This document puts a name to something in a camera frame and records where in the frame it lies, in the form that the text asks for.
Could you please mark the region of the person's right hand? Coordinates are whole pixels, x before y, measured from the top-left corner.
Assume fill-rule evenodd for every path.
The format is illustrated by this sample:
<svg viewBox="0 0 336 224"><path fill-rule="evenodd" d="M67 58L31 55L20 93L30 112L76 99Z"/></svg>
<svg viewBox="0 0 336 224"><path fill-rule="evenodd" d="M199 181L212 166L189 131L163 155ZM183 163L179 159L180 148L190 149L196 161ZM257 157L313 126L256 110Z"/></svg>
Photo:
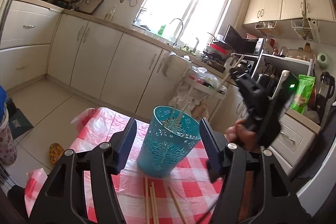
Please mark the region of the person's right hand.
<svg viewBox="0 0 336 224"><path fill-rule="evenodd" d="M224 136L230 143L241 143L246 151L260 152L260 147L256 144L256 133L248 131L243 123L244 119L235 122L232 127L226 129Z"/></svg>

